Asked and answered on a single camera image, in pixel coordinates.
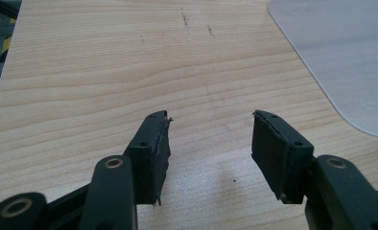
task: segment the white surface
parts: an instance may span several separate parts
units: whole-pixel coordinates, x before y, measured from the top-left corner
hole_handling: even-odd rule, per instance
[[[341,115],[378,136],[378,0],[272,0],[269,10]]]

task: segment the black mark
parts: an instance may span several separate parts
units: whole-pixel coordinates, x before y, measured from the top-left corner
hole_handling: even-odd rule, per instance
[[[183,8],[180,8],[180,11],[182,12],[183,23],[185,24],[186,32],[189,34],[189,29],[188,29],[189,17],[185,15],[185,13],[183,12]]]
[[[211,28],[209,25],[207,25],[207,30],[209,31],[209,34],[210,34],[211,36],[215,37],[215,35],[213,34],[213,31],[212,31],[212,28]]]

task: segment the light wood surface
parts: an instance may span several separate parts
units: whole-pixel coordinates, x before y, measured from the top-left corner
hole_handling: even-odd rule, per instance
[[[378,138],[336,112],[268,3],[24,0],[0,83],[0,201],[87,184],[161,109],[172,156],[162,206],[138,206],[141,229],[308,228],[250,157],[255,109],[378,190]]]

